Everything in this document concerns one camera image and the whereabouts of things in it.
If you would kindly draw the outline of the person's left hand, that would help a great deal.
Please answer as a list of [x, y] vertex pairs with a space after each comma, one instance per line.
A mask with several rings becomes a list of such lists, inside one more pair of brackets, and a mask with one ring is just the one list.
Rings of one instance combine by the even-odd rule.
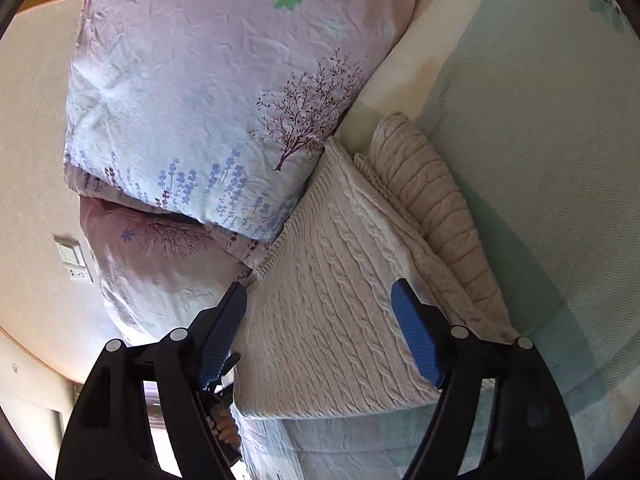
[[239, 427], [228, 408], [221, 408], [218, 411], [214, 420], [213, 432], [220, 442], [224, 442], [236, 450], [240, 448], [242, 439]]

